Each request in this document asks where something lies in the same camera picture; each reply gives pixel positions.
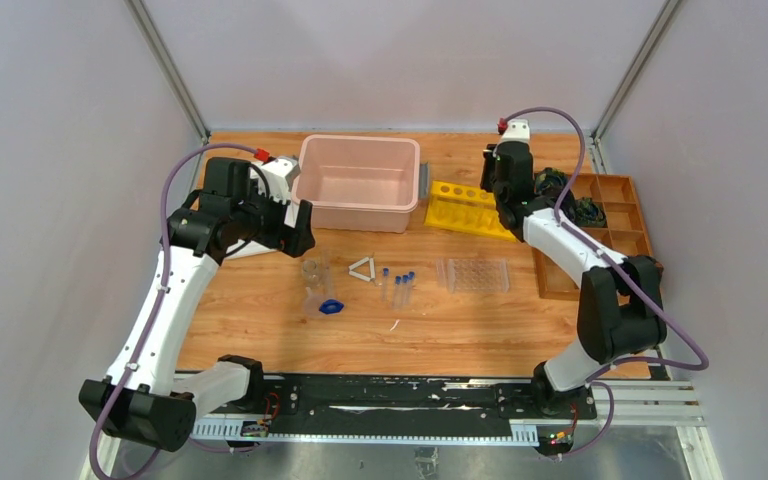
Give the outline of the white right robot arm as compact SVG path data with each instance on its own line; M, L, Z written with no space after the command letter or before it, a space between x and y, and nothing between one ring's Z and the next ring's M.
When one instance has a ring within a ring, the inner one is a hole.
M625 256L572 223L559 192L538 195L528 143L489 144L483 158L480 187L493 196L501 225L553 260L579 288L575 340L540 363L531 380L535 411L556 417L584 395L598 372L666 339L657 313L661 272L653 258Z

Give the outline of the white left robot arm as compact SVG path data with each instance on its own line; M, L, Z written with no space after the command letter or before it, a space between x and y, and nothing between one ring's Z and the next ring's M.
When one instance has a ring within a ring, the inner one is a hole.
M224 355L183 380L175 371L195 310L227 255L260 245L298 258L314 247L312 205L291 195L299 173L293 157L207 161L202 187L163 222L154 289L125 345L103 379L80 389L80 404L106 435L174 452L215 409L231 403L253 413L264 405L257 360Z

